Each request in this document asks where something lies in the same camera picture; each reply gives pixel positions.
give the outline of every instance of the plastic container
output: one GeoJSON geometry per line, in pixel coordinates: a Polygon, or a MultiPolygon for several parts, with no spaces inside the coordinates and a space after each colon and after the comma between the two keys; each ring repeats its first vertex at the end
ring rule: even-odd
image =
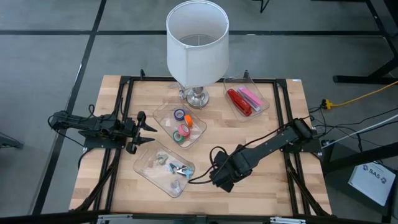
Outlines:
{"type": "Polygon", "coordinates": [[[168,102],[164,103],[162,106],[157,108],[154,112],[155,120],[160,124],[160,126],[166,131],[169,136],[173,138],[173,135],[178,131],[178,127],[181,124],[186,124],[185,120],[177,121],[174,117],[175,110],[183,109],[185,114],[191,116],[193,124],[189,127],[190,134],[184,137],[181,142],[175,142],[184,148],[191,146],[195,143],[201,135],[206,131],[207,125],[205,122],[201,121],[192,111],[186,107],[178,97],[171,97],[168,102]]]}
{"type": "Polygon", "coordinates": [[[162,189],[170,197],[180,196],[188,183],[188,179],[192,178],[195,166],[170,149],[167,149],[158,141],[146,144],[148,144],[147,150],[134,163],[134,170],[162,189]],[[173,172],[170,169],[170,164],[178,167],[185,166],[187,172],[189,171],[188,177],[177,173],[176,169],[173,172]]]}
{"type": "Polygon", "coordinates": [[[234,77],[229,77],[224,79],[224,96],[227,99],[231,109],[233,110],[236,119],[239,121],[248,121],[258,115],[260,115],[264,110],[269,108],[269,102],[264,99],[261,95],[260,91],[257,89],[256,84],[254,84],[253,80],[250,78],[249,73],[245,72],[244,75],[236,75],[234,77]],[[256,97],[258,97],[262,105],[259,107],[258,111],[251,108],[251,114],[246,116],[241,110],[239,110],[235,104],[232,102],[231,98],[227,94],[229,89],[232,89],[238,92],[239,87],[247,88],[251,93],[253,93],[256,97]]]}

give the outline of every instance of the lamp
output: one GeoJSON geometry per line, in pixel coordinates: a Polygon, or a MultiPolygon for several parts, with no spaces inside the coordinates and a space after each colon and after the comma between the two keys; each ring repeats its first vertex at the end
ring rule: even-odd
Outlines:
{"type": "Polygon", "coordinates": [[[203,87],[219,80],[228,69],[228,17],[213,2],[192,0],[170,11],[166,29],[167,66],[180,84],[180,97],[193,108],[201,108],[209,101],[203,87]]]}

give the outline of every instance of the tape roll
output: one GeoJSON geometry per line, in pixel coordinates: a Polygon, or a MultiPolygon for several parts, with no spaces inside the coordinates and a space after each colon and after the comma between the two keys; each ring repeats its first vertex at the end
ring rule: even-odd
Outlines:
{"type": "Polygon", "coordinates": [[[178,133],[180,133],[184,137],[187,137],[191,133],[191,131],[189,130],[187,125],[181,124],[178,127],[178,133]]]}
{"type": "Polygon", "coordinates": [[[180,133],[178,133],[178,131],[174,131],[173,139],[175,142],[180,143],[180,142],[183,142],[185,138],[180,133]]]}
{"type": "Polygon", "coordinates": [[[177,110],[174,111],[174,118],[177,121],[184,120],[184,116],[185,116],[185,111],[183,109],[177,109],[177,110]]]}
{"type": "Polygon", "coordinates": [[[192,122],[192,118],[189,114],[184,116],[184,120],[185,120],[185,124],[187,124],[188,127],[192,127],[193,122],[192,122]]]}

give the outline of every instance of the wooden tabletop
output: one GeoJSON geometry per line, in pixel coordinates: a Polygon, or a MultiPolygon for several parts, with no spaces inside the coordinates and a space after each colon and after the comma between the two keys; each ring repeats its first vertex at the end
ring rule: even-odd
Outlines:
{"type": "MultiPolygon", "coordinates": [[[[104,76],[96,102],[95,115],[111,113],[118,92],[120,76],[104,76]]],[[[307,103],[300,80],[287,80],[289,98],[294,118],[308,116],[307,103]]],[[[207,86],[210,101],[202,110],[192,110],[207,124],[191,148],[179,147],[152,117],[153,112],[170,97],[178,96],[175,82],[134,82],[129,117],[136,118],[139,111],[147,115],[147,124],[157,133],[141,131],[141,136],[155,138],[158,142],[193,162],[194,177],[210,166],[209,151],[215,146],[224,147],[228,153],[238,144],[245,144],[278,128],[275,98],[271,84],[257,84],[259,91],[270,103],[260,116],[246,122],[236,120],[223,94],[223,84],[207,86]]],[[[280,97],[287,121],[282,90],[280,97]]],[[[173,213],[207,215],[292,215],[283,153],[276,151],[262,159],[249,177],[236,183],[232,192],[212,184],[188,184],[181,196],[172,198],[133,169],[134,162],[145,151],[143,144],[132,155],[123,150],[114,189],[112,212],[118,213],[173,213]]],[[[76,208],[90,194],[98,182],[104,149],[87,154],[80,166],[70,208],[76,208]]],[[[331,212],[319,160],[309,153],[300,153],[305,183],[317,202],[331,212]]],[[[104,208],[108,184],[104,187],[100,208],[104,208]]],[[[296,186],[299,211],[302,212],[300,191],[296,186]]]]}

